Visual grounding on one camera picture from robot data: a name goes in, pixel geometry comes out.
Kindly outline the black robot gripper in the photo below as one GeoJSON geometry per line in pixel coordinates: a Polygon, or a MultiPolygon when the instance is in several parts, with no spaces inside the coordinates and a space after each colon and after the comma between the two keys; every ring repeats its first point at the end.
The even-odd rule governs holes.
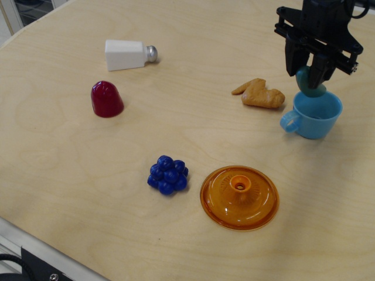
{"type": "Polygon", "coordinates": [[[357,70],[362,45],[350,34],[355,1],[303,1],[302,9],[277,8],[275,33],[285,38],[285,62],[292,77],[314,54],[309,70],[308,87],[317,89],[338,68],[347,74],[357,70]]]}

